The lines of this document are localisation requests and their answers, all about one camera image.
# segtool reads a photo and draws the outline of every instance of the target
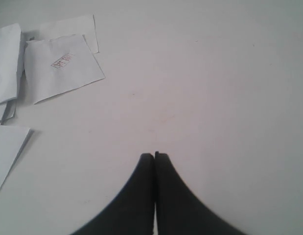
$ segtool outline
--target tabletop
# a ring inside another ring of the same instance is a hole
[[[68,235],[141,153],[251,235],[303,235],[303,0],[0,0],[0,27],[94,14],[106,79],[30,103],[0,191],[0,235]]]

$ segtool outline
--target red stamp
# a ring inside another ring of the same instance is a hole
[[[58,59],[56,62],[54,62],[51,66],[57,69],[63,68],[72,60],[73,56],[74,56],[73,54],[66,54],[62,56],[60,59]]]

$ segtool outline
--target stamp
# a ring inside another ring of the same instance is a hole
[[[56,62],[54,62],[51,66],[53,66],[57,69],[63,68],[65,65],[67,65],[72,60],[73,57],[74,57],[73,54],[68,53],[68,54],[62,56]]]

